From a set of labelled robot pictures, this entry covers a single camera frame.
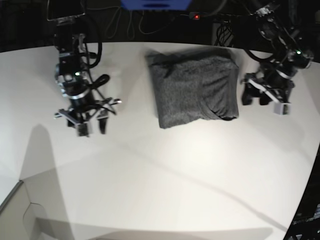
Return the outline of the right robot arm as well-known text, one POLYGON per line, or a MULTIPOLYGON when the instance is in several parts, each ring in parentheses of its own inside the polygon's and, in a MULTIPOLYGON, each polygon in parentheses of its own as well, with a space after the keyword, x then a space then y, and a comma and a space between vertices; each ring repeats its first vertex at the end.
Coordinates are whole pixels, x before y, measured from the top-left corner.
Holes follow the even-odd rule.
POLYGON ((106 133, 111 109, 107 106, 112 98, 106 98, 99 88, 107 84, 110 76, 103 74, 93 80, 91 69, 102 56, 102 42, 98 52, 90 52, 85 33, 79 30, 77 19, 86 10, 80 0, 50 0, 47 3, 47 20, 55 22, 54 46, 58 50, 58 63, 54 78, 64 98, 69 100, 67 109, 59 109, 55 118, 65 118, 66 125, 75 129, 79 137, 89 137, 89 123, 93 117, 98 121, 101 134, 106 133))

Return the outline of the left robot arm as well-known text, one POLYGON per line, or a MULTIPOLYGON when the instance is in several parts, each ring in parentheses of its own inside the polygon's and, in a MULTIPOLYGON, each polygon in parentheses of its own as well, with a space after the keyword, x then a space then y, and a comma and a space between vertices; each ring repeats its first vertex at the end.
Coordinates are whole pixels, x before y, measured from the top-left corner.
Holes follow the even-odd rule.
POLYGON ((259 63, 259 68, 257 72, 247 73, 242 80, 241 102, 248 106, 258 98, 262 106, 274 102, 286 107, 295 87, 293 77, 311 65, 313 53, 299 44, 297 29, 289 32, 281 23, 275 13, 279 5, 274 0, 245 0, 243 3, 256 18, 260 35, 271 43, 274 51, 271 56, 260 58, 249 49, 245 50, 251 59, 259 63))

